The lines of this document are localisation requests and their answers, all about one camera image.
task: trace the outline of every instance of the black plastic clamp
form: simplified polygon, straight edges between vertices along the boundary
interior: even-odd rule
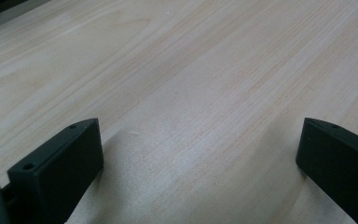
[[[296,163],[358,223],[358,135],[305,119]]]
[[[0,224],[64,223],[102,169],[98,120],[68,126],[7,171]]]

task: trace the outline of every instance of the light wood surface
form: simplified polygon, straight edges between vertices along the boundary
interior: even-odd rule
[[[295,164],[305,117],[358,134],[358,1],[52,0],[0,26],[0,185],[99,118],[68,223],[353,223]]]

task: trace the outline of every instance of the small hole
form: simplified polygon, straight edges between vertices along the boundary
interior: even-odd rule
[[[32,163],[28,163],[22,167],[23,170],[31,170],[32,168],[34,168],[34,164]]]

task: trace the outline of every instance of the black plastic block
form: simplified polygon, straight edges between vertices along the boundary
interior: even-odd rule
[[[358,135],[305,119],[296,163],[358,223]]]
[[[103,168],[97,119],[75,123],[8,171],[32,223],[64,223]]]

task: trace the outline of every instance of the wood grain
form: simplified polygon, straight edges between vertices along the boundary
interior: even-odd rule
[[[0,185],[100,120],[68,223],[353,223],[295,164],[305,117],[358,134],[358,1],[52,0],[0,26]]]

